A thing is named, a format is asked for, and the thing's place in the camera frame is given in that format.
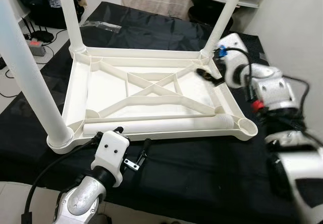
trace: white plastic leg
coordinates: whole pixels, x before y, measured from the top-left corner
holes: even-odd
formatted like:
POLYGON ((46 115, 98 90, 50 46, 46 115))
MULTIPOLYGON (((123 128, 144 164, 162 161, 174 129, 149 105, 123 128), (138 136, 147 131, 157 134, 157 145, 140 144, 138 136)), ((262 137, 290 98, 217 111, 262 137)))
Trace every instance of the white plastic leg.
POLYGON ((239 0, 228 0, 224 6, 221 15, 212 31, 211 36, 209 37, 205 47, 201 50, 201 54, 204 57, 211 57, 213 51, 217 46, 218 41, 220 40, 224 29, 226 28, 234 9, 236 8, 239 0))
POLYGON ((86 50, 83 44, 73 0, 61 0, 67 31, 71 41, 70 52, 78 53, 86 50))
POLYGON ((0 53, 47 132, 48 145, 65 148, 73 139, 73 130, 63 122, 8 0, 0 0, 0 15, 0 53))

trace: white cylinder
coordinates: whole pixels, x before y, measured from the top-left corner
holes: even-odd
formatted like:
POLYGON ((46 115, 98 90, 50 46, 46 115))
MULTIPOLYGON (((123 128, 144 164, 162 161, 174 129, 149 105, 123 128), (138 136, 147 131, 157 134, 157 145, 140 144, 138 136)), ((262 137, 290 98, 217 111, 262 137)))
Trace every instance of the white cylinder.
POLYGON ((86 50, 83 44, 80 26, 77 20, 75 5, 73 0, 61 0, 67 31, 71 41, 71 52, 84 52, 86 50))
POLYGON ((224 6, 221 15, 213 28, 212 34, 206 42, 205 47, 201 50, 201 54, 205 57, 211 57, 218 41, 220 40, 239 0, 228 0, 224 6))
POLYGON ((128 122, 106 122, 86 123, 83 133, 96 134, 98 131, 112 131, 121 125, 124 134, 149 133, 149 132, 180 132, 196 130, 233 129, 234 120, 231 115, 219 114, 215 117, 197 117, 164 120, 128 121, 128 122))
POLYGON ((0 0, 0 15, 0 53, 47 132, 48 143, 63 146, 71 141, 73 131, 63 122, 8 0, 0 0))

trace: table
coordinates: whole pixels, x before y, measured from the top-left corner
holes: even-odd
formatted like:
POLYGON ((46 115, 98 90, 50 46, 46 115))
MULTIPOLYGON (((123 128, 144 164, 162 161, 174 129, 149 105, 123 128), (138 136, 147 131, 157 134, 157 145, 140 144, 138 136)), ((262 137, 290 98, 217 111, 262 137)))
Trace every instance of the table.
MULTIPOLYGON (((88 20, 121 26, 118 32, 96 27, 81 28, 87 46, 200 50, 212 28, 101 3, 88 20)), ((258 37, 240 35, 254 62, 263 53, 258 37)), ((72 66, 69 42, 41 70, 62 111, 72 66)), ((259 133, 249 141, 234 137, 158 140, 150 148, 141 172, 127 171, 119 188, 106 201, 196 223, 295 223, 292 203, 270 191, 265 161, 264 132, 245 102, 241 89, 233 96, 259 133)), ((23 94, 0 115, 0 181, 31 184, 40 171, 58 156, 46 145, 46 133, 23 94)), ((132 142, 132 160, 142 142, 132 142)), ((39 186, 62 190, 88 171, 95 149, 85 149, 55 166, 39 186)))

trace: black bag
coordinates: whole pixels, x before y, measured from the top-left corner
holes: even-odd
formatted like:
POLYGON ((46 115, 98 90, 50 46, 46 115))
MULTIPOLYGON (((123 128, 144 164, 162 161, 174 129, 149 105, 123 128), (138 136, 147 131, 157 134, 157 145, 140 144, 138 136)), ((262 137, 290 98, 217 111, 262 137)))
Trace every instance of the black bag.
MULTIPOLYGON (((30 18, 38 26, 66 29, 65 19, 62 8, 52 8, 48 0, 21 0, 21 2, 30 9, 30 18)), ((84 8, 79 6, 77 0, 74 0, 78 21, 84 13, 84 8)))

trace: floor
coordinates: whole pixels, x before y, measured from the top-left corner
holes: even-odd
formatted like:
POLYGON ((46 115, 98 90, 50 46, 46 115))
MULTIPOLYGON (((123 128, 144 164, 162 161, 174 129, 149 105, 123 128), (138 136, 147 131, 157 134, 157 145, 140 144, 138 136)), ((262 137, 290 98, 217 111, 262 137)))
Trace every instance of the floor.
MULTIPOLYGON (((84 22, 86 18, 92 13, 95 7, 90 10, 86 10, 81 21, 84 22)), ((54 36, 59 32, 59 29, 48 28, 54 36)), ((22 32, 28 33, 28 29, 22 26, 22 32)), ((68 40, 67 31, 63 31, 58 34, 56 41, 48 45, 53 52, 46 47, 46 55, 43 57, 35 57, 35 61, 39 69, 44 67, 44 64, 48 63, 53 57, 53 53, 56 54, 59 49, 68 40)), ((6 96, 17 95, 21 92, 15 79, 6 77, 8 67, 0 70, 0 93, 6 96)), ((7 76, 12 77, 10 71, 7 72, 7 76)), ((14 99, 5 98, 0 95, 0 113, 2 113, 10 102, 14 99)), ((20 224, 21 214, 24 210, 25 201, 30 190, 30 185, 12 183, 12 182, 0 182, 0 223, 3 224, 20 224)), ((58 197, 58 191, 37 188, 31 203, 31 211, 33 212, 33 224, 47 224, 52 223, 56 200, 58 197)), ((113 220, 113 224, 158 224, 162 222, 172 223, 175 219, 149 214, 142 211, 136 211, 123 206, 102 203, 99 207, 98 213, 104 213, 110 216, 113 220)))

